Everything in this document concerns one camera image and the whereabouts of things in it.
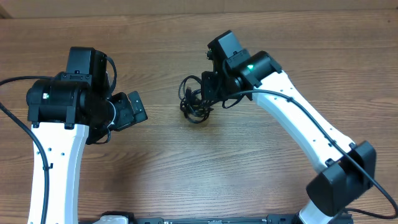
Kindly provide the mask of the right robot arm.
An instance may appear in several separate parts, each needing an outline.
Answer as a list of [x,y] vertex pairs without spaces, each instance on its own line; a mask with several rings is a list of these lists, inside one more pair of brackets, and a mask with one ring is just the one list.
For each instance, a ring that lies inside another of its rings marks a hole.
[[356,144],[334,128],[299,93],[275,59],[265,51],[250,55],[232,31],[216,37],[208,48],[214,70],[202,73],[202,97],[248,97],[280,123],[317,173],[306,187],[309,203],[292,222],[350,223],[344,209],[373,185],[376,151],[372,145]]

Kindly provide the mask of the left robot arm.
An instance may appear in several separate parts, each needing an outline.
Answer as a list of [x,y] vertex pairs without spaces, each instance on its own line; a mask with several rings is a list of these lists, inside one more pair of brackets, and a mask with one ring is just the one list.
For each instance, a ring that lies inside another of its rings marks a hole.
[[138,92],[115,94],[105,53],[71,47],[67,67],[27,92],[34,144],[29,223],[78,223],[84,147],[148,119]]

